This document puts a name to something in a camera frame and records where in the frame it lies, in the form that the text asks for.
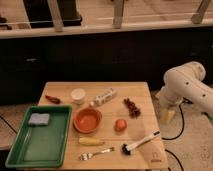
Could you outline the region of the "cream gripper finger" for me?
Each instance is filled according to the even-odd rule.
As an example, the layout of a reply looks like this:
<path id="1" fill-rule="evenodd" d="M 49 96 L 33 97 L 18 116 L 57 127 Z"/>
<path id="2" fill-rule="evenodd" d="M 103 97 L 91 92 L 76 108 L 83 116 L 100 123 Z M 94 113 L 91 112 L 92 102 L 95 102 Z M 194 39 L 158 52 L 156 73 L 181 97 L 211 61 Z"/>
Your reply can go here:
<path id="1" fill-rule="evenodd" d="M 173 119 L 173 117 L 175 116 L 175 111 L 171 110 L 171 109 L 163 109 L 161 111 L 161 122 L 163 124 L 169 124 L 171 122 L 171 120 Z"/>

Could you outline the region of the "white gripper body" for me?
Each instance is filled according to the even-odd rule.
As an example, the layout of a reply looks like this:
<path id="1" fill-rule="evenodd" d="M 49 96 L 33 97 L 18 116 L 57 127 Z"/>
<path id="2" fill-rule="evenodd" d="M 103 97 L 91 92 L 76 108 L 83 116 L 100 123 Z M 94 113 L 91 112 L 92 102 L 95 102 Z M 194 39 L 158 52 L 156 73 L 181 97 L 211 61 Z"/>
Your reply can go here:
<path id="1" fill-rule="evenodd" d="M 156 94 L 156 97 L 159 101 L 162 112 L 169 111 L 172 107 L 180 105 L 183 101 L 183 98 L 180 95 L 168 87 L 162 87 Z"/>

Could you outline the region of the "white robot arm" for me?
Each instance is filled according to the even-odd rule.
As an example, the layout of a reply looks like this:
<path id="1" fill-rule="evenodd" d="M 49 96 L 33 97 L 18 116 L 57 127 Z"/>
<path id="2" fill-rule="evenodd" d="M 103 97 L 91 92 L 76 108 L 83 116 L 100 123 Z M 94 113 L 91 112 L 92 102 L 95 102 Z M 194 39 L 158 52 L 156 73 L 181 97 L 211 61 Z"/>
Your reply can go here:
<path id="1" fill-rule="evenodd" d="M 174 107 L 183 99 L 198 105 L 213 122 L 213 88 L 203 83 L 206 76 L 204 66 L 196 61 L 167 70 L 163 76 L 164 85 L 156 97 L 161 106 L 160 119 L 169 123 L 175 115 Z"/>

